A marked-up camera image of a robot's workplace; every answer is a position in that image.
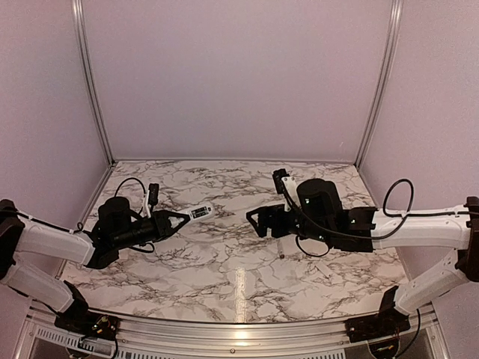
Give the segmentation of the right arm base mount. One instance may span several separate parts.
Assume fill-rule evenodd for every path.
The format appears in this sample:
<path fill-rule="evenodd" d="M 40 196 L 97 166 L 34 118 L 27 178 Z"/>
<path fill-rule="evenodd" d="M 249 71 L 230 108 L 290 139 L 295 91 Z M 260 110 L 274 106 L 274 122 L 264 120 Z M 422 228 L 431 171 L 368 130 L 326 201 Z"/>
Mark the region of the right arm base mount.
<path fill-rule="evenodd" d="M 411 328 L 409 315 L 395 309 L 394 296 L 398 288 L 393 286 L 384 293 L 377 313 L 345 321 L 351 343 L 395 335 Z"/>

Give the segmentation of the white battery cover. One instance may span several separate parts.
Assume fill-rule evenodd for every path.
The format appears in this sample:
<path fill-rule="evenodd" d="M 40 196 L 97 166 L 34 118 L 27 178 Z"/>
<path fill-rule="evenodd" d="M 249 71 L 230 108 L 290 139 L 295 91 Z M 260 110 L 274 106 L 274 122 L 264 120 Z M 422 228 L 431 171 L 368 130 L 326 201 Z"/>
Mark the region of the white battery cover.
<path fill-rule="evenodd" d="M 328 266 L 324 265 L 323 263 L 317 263 L 315 265 L 316 269 L 320 271 L 326 278 L 331 278 L 333 276 L 332 271 L 329 269 Z"/>

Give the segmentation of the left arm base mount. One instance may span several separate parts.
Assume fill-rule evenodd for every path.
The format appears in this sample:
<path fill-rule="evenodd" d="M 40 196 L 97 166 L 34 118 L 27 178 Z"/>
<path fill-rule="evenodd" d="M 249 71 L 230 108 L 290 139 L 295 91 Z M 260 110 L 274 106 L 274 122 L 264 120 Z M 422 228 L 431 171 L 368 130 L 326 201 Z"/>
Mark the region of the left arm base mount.
<path fill-rule="evenodd" d="M 91 312 L 80 291 L 67 281 L 64 281 L 64 284 L 73 295 L 73 303 L 63 313 L 56 313 L 55 326 L 86 338 L 114 341 L 118 332 L 119 318 Z"/>

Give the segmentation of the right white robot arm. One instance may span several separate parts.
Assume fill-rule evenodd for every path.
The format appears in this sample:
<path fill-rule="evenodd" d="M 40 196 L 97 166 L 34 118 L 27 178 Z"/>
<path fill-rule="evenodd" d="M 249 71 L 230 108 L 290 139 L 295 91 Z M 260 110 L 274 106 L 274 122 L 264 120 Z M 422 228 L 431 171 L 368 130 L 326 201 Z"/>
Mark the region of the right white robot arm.
<path fill-rule="evenodd" d="M 336 185 L 324 179 L 297 184 L 289 175 L 274 180 L 285 202 L 258 207 L 246 218 L 259 237 L 295 235 L 353 253 L 400 247 L 450 248 L 448 255 L 410 282 L 387 291 L 370 327 L 386 335 L 422 305 L 451 289 L 478 281 L 478 198 L 433 212 L 388 211 L 374 206 L 345 209 Z"/>

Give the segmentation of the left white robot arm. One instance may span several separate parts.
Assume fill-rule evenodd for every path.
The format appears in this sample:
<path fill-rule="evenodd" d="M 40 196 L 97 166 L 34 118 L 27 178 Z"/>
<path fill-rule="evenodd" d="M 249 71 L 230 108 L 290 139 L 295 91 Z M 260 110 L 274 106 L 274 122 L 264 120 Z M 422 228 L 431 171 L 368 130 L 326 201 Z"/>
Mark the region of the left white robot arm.
<path fill-rule="evenodd" d="M 55 279 L 22 260 L 22 252 L 44 254 L 104 269 L 119 257 L 120 250 L 173 236 L 188 224 L 187 213 L 153 211 L 142 217 L 125 197 L 111 197 L 98 209 L 91 231 L 67 230 L 21 213 L 13 201 L 1 201 L 1 283 L 30 296 L 56 313 L 79 333 L 94 327 L 94 315 L 81 293 L 71 284 Z"/>

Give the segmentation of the white remote control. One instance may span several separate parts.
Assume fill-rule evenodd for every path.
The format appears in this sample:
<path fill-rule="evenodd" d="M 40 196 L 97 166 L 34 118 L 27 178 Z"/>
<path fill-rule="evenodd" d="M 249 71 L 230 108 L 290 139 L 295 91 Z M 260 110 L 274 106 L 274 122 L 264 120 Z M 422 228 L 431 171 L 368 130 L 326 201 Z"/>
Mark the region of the white remote control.
<path fill-rule="evenodd" d="M 188 213 L 190 215 L 191 220 L 189 221 L 189 224 L 208 220 L 214 216 L 214 208 L 211 203 L 201 203 L 186 209 L 182 209 L 179 212 Z"/>

